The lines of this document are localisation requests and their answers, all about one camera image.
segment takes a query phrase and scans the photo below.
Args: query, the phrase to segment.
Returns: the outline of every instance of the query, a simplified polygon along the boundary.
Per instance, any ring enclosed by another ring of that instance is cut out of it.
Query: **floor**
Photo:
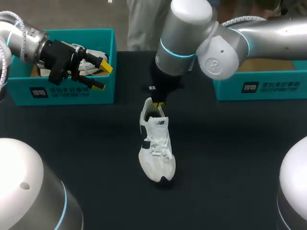
[[[12,11],[24,21],[47,29],[113,28],[118,50],[126,50],[128,7],[126,0],[8,0],[1,10]]]

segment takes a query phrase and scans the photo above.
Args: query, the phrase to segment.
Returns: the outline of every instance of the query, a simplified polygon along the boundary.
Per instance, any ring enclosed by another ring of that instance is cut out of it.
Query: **robotic arm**
[[[183,86],[180,80],[198,57],[201,70],[215,80],[233,76],[247,58],[307,58],[305,18],[266,21],[255,16],[220,25],[206,0],[173,0],[151,66],[148,91],[158,106]]]
[[[32,25],[25,23],[13,12],[0,12],[0,91],[8,77],[12,55],[29,63],[44,62],[50,69],[48,80],[59,85],[63,79],[71,75],[73,81],[79,81],[88,88],[104,89],[105,85],[95,79],[80,75],[79,65],[85,59],[96,68],[111,72],[112,67],[102,57],[96,57],[82,47],[70,47],[60,41],[50,41],[48,34]]]

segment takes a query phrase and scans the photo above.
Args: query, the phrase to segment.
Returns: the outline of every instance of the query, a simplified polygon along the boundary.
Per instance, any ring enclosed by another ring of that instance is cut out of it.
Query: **shoe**
[[[142,148],[139,153],[141,167],[149,179],[157,183],[169,182],[176,170],[168,133],[168,117],[162,108],[156,108],[151,98],[145,101],[140,127]]]
[[[78,45],[78,44],[68,44],[66,42],[62,42],[62,43],[65,43],[65,44],[67,44],[67,45],[69,45],[70,47],[73,47],[73,48],[77,48],[77,47],[84,48],[83,46]],[[96,56],[96,57],[102,57],[104,60],[109,62],[109,58],[104,52],[97,51],[97,50],[91,50],[91,49],[87,49],[87,52],[89,54]],[[80,75],[82,75],[82,76],[95,75],[97,73],[102,72],[101,69],[97,69],[92,63],[89,63],[89,62],[85,61],[84,59],[80,63],[79,71],[80,71]],[[41,76],[41,77],[48,77],[49,74],[50,74],[50,70],[46,69],[44,67],[43,61],[40,61],[39,63],[37,63],[37,72],[38,72],[38,75]]]

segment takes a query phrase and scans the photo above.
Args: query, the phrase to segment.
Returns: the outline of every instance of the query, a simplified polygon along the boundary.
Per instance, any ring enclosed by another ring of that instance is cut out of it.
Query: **person's leg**
[[[171,0],[127,0],[128,50],[156,50]]]

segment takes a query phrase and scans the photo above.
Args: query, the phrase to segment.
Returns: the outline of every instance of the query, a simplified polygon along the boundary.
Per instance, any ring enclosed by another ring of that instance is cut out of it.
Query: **cable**
[[[11,11],[1,11],[0,15],[10,15],[10,16],[14,17],[18,21],[18,23],[20,24],[21,32],[22,32],[22,35],[23,35],[23,43],[22,43],[21,51],[20,51],[20,59],[22,61],[24,61],[25,42],[26,42],[26,38],[27,38],[25,27],[24,27],[24,22],[22,21],[22,19],[16,13],[13,13]]]
[[[2,46],[0,45],[0,58],[2,59],[2,73],[0,78],[0,91],[5,83],[7,65],[5,60],[5,55]]]
[[[238,18],[231,19],[227,22],[224,22],[222,26],[229,27],[233,24],[241,23],[241,22],[249,22],[249,21],[266,21],[266,19],[258,17],[258,16],[242,16]]]

